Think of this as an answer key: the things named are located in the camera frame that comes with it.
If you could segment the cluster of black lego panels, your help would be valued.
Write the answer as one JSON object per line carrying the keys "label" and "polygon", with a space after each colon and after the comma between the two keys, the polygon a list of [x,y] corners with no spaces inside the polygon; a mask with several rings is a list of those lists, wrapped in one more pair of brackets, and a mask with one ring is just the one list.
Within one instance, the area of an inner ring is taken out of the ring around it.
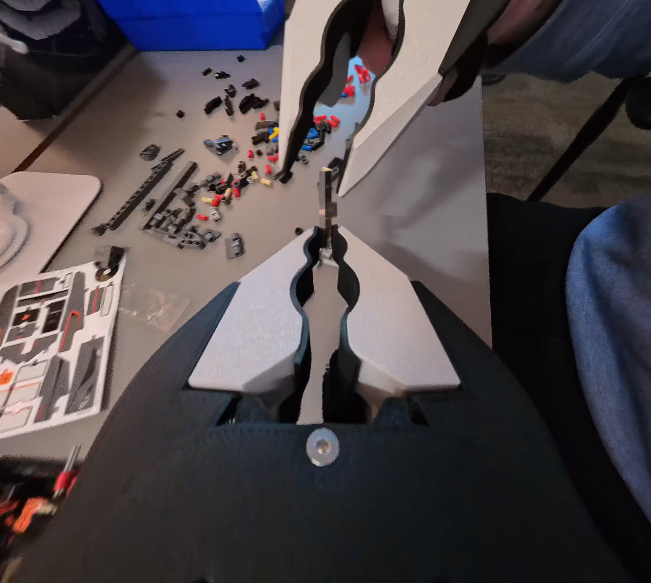
{"label": "cluster of black lego panels", "polygon": [[270,99],[258,92],[259,80],[240,78],[241,67],[248,66],[247,60],[245,55],[227,55],[217,65],[193,71],[192,76],[200,80],[193,81],[191,90],[183,93],[180,105],[173,111],[175,118],[189,119],[200,114],[207,120],[232,120],[237,115],[260,112],[260,118],[265,120],[264,111]]}

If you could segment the white booklet stand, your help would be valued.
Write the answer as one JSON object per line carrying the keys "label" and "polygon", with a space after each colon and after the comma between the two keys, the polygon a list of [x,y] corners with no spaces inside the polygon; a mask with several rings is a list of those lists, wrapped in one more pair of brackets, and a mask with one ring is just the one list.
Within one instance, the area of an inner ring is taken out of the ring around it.
{"label": "white booklet stand", "polygon": [[102,188],[92,175],[15,172],[1,179],[1,291],[44,272]]}

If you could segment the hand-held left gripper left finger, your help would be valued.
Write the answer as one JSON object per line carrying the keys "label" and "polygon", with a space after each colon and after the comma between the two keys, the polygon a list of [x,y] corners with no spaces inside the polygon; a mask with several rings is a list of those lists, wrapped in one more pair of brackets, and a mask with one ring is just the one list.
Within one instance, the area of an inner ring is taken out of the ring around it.
{"label": "hand-held left gripper left finger", "polygon": [[236,283],[189,387],[258,397],[279,421],[297,422],[311,374],[304,306],[323,240],[308,229]]}

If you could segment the long dark grey lego beam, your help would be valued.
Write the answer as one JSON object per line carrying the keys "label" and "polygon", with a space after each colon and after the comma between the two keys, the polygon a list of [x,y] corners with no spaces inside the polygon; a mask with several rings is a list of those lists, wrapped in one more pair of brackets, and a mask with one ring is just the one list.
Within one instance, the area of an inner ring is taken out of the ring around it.
{"label": "long dark grey lego beam", "polygon": [[168,208],[169,204],[176,197],[176,190],[182,189],[197,171],[199,164],[195,161],[189,161],[183,166],[179,174],[176,176],[175,180],[172,182],[171,186],[167,188],[165,193],[158,199],[152,212],[149,217],[143,222],[141,226],[142,231],[148,231],[153,228],[154,222],[157,219],[157,216],[163,214]]}
{"label": "long dark grey lego beam", "polygon": [[147,198],[154,187],[167,175],[174,162],[184,154],[184,149],[179,148],[171,154],[164,156],[154,167],[151,174],[139,185],[134,193],[114,213],[108,221],[98,224],[92,229],[92,233],[98,237],[107,231],[117,230],[134,210]]}

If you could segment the person's right forearm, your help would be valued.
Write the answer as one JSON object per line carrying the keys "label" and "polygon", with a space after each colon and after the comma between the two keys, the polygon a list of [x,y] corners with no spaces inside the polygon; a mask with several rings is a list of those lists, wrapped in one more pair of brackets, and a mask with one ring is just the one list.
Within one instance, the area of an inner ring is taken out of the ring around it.
{"label": "person's right forearm", "polygon": [[562,83],[588,73],[648,74],[650,0],[562,0],[530,39],[484,72]]}

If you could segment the partly built lego car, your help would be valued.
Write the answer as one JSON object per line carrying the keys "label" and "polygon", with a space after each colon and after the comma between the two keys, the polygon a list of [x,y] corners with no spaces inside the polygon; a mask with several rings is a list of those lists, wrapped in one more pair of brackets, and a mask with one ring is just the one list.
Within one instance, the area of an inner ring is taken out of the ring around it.
{"label": "partly built lego car", "polygon": [[1,581],[12,582],[22,552],[69,497],[80,472],[81,444],[65,460],[1,457]]}

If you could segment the sticker sheet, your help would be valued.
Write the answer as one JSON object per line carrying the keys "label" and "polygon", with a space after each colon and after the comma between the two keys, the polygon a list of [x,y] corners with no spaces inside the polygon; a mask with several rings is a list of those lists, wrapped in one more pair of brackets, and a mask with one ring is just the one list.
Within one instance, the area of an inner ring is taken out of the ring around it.
{"label": "sticker sheet", "polygon": [[98,283],[94,262],[1,292],[1,438],[96,416],[103,406],[126,251]]}

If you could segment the dark grey bag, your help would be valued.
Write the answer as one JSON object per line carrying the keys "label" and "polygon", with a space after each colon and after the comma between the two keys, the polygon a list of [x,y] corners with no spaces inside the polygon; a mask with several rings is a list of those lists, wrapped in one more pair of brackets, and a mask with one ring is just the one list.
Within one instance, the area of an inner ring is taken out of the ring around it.
{"label": "dark grey bag", "polygon": [[57,117],[126,46],[96,0],[1,0],[1,107]]}

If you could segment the pile of lego pieces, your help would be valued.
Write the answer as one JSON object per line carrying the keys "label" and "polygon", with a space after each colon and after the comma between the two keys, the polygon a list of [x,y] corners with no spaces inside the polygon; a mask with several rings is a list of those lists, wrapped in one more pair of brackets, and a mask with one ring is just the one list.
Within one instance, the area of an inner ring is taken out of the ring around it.
{"label": "pile of lego pieces", "polygon": [[[350,73],[349,70],[339,103],[354,104],[355,86],[360,85],[366,92],[371,81],[370,72],[362,64],[353,61],[349,67],[351,66],[354,72]],[[179,249],[203,249],[221,235],[221,231],[207,227],[208,223],[218,223],[222,219],[223,210],[220,206],[228,209],[233,201],[241,198],[242,192],[257,191],[252,190],[252,187],[273,188],[275,182],[280,183],[282,165],[279,157],[279,122],[275,120],[279,109],[280,101],[277,100],[273,103],[273,110],[265,109],[265,120],[260,118],[260,112],[255,113],[255,127],[251,129],[253,134],[248,144],[242,146],[237,138],[230,136],[237,142],[239,150],[216,156],[205,147],[210,156],[218,159],[217,170],[201,178],[197,176],[198,180],[193,182],[192,178],[198,174],[196,171],[182,189],[176,190],[174,200],[163,214],[157,216],[153,228],[147,232],[158,233],[164,241]],[[316,152],[316,158],[320,157],[318,152],[324,145],[328,146],[331,134],[333,131],[337,133],[341,124],[340,118],[331,112],[313,115],[306,138],[294,159],[293,166],[299,166],[299,169],[293,173],[298,173],[300,182],[308,177],[316,178],[314,154]],[[146,200],[142,210],[147,218],[158,199]]]}

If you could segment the flat empty clear plastic bag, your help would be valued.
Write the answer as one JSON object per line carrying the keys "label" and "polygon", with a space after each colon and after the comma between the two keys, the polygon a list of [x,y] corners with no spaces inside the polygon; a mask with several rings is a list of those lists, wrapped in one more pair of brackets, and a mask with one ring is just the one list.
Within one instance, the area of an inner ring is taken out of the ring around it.
{"label": "flat empty clear plastic bag", "polygon": [[190,304],[190,299],[158,289],[125,286],[120,297],[122,314],[161,332],[170,332]]}

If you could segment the black lego sub-assembly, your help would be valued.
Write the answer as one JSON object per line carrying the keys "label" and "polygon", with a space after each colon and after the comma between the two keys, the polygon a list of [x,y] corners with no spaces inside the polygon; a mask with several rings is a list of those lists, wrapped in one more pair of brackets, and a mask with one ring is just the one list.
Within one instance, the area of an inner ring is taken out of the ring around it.
{"label": "black lego sub-assembly", "polygon": [[332,200],[333,170],[331,168],[322,168],[319,173],[318,193],[319,193],[319,216],[321,229],[321,249],[320,264],[337,266],[333,259],[332,249],[332,228],[333,221],[338,216],[337,203]]}

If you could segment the blue plastic bin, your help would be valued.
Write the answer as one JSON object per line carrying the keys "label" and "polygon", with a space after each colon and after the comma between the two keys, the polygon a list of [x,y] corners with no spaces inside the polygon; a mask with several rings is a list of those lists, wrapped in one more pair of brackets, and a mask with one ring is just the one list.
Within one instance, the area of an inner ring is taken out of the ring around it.
{"label": "blue plastic bin", "polygon": [[264,50],[285,0],[96,0],[139,51]]}

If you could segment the black metal table leg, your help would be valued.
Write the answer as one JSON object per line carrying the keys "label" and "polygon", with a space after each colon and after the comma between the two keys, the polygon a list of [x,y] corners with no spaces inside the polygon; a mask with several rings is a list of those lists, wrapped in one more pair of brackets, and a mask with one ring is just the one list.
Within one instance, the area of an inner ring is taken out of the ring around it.
{"label": "black metal table leg", "polygon": [[540,202],[558,183],[582,154],[604,133],[621,109],[636,128],[650,130],[650,75],[638,75],[621,80],[527,197],[528,202]]}

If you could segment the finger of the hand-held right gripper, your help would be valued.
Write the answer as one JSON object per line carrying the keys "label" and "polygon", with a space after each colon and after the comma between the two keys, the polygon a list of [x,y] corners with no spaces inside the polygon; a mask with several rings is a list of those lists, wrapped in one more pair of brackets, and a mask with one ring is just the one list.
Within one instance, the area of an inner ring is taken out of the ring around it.
{"label": "finger of the hand-held right gripper", "polygon": [[292,178],[314,107],[333,107],[348,77],[372,0],[286,0],[279,114],[281,183]]}
{"label": "finger of the hand-held right gripper", "polygon": [[396,32],[391,63],[373,83],[339,177],[346,196],[384,157],[439,89],[443,60],[471,0],[381,0]]}

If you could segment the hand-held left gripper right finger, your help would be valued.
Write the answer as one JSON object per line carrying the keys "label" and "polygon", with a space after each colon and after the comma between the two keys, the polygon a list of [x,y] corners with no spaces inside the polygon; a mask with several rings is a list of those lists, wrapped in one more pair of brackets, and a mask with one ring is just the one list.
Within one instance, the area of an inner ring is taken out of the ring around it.
{"label": "hand-held left gripper right finger", "polygon": [[451,359],[410,278],[342,226],[333,227],[345,302],[333,355],[333,422],[363,423],[387,400],[458,390]]}

